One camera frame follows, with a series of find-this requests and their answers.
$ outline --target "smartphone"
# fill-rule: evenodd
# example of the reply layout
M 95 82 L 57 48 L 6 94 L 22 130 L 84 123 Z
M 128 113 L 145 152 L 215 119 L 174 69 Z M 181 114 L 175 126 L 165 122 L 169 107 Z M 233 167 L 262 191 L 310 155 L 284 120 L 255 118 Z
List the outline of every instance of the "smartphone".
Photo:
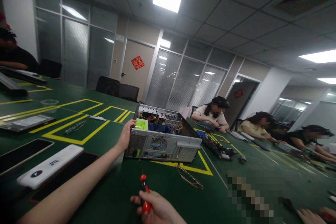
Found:
M 96 161 L 98 158 L 99 156 L 96 154 L 82 152 L 76 159 L 64 167 L 49 182 L 47 182 L 35 194 L 33 194 L 33 196 L 30 198 L 30 201 L 34 203 L 40 202 L 77 173 L 84 170 L 86 167 Z
M 34 141 L 3 154 L 0 156 L 0 176 L 35 157 L 52 145 L 54 145 L 54 142 L 44 139 L 35 139 Z

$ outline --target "hand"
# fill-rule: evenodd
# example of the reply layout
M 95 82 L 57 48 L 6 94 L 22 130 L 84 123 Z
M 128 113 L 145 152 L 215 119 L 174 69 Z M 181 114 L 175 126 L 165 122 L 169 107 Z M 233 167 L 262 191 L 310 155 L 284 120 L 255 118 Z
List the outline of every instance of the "hand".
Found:
M 326 224 L 319 215 L 312 213 L 309 210 L 301 209 L 301 212 L 297 210 L 297 213 L 305 224 Z
M 140 197 L 149 202 L 152 205 L 150 212 L 143 212 L 142 207 L 138 207 L 136 210 L 138 215 L 141 215 L 142 223 L 152 224 L 152 223 L 178 223 L 186 224 L 182 217 L 178 214 L 175 208 L 163 198 L 160 194 L 155 191 L 150 191 L 146 193 L 143 191 L 139 192 L 140 196 L 132 196 L 131 202 L 140 205 Z
M 215 120 L 212 120 L 211 123 L 215 126 L 215 128 L 219 128 L 219 123 Z
M 135 122 L 136 120 L 129 120 L 122 129 L 119 140 L 116 144 L 116 146 L 118 146 L 122 152 L 125 151 L 128 147 L 130 142 L 131 126 L 135 126 Z
M 219 130 L 219 132 L 226 133 L 226 130 L 225 130 L 225 129 L 223 129 L 223 126 L 221 126 L 221 127 L 218 127 L 218 130 Z

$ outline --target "woman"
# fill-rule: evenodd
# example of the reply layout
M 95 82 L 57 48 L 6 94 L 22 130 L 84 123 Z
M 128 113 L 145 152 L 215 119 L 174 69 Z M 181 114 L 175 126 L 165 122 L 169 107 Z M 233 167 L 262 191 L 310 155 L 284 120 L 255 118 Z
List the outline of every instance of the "woman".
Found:
M 308 125 L 300 130 L 288 132 L 285 141 L 298 149 L 309 149 L 312 151 L 311 154 L 325 161 L 336 163 L 336 156 L 332 154 L 334 151 L 330 149 L 331 145 L 321 146 L 316 144 L 318 138 L 324 138 L 325 136 L 331 137 L 334 134 L 320 125 Z
M 271 122 L 273 122 L 273 116 L 267 112 L 257 112 L 254 116 L 247 118 L 241 123 L 238 128 L 238 132 L 244 132 L 251 137 L 270 140 L 271 142 L 281 142 L 287 144 L 284 141 L 275 140 L 265 130 Z
M 230 105 L 224 97 L 217 96 L 208 104 L 202 105 L 191 115 L 192 119 L 212 123 L 222 133 L 229 128 L 224 117 L 224 110 Z

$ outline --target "black office chair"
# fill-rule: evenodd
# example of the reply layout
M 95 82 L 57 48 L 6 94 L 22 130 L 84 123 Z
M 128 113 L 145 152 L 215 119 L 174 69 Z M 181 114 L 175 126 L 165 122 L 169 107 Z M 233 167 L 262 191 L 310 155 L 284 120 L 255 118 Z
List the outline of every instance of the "black office chair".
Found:
M 129 100 L 131 102 L 137 102 L 139 94 L 139 88 L 127 84 L 119 85 L 118 97 L 121 99 Z
M 243 119 L 238 119 L 238 118 L 237 118 L 237 119 L 234 121 L 234 123 L 232 124 L 231 129 L 234 128 L 234 130 L 237 131 L 238 128 L 239 128 L 239 126 L 240 126 L 240 124 L 241 124 L 243 121 L 245 121 L 245 120 L 243 120 Z
M 62 64 L 48 59 L 42 59 L 38 73 L 50 78 L 57 79 L 61 76 Z
M 118 97 L 120 82 L 105 76 L 100 76 L 97 82 L 96 91 Z

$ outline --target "red decoration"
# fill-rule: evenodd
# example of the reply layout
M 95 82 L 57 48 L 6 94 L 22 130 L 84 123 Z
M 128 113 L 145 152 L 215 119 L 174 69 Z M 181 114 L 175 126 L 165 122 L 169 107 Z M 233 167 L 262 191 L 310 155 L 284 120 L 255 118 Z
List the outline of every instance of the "red decoration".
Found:
M 243 96 L 243 95 L 244 95 L 243 90 L 242 90 L 242 89 L 239 89 L 239 90 L 237 90 L 237 91 L 235 92 L 234 97 L 237 99 L 237 98 L 239 98 L 239 97 L 241 97 L 241 96 Z
M 133 64 L 135 70 L 138 70 L 138 69 L 145 66 L 145 63 L 142 61 L 140 55 L 138 57 L 132 59 L 132 64 Z

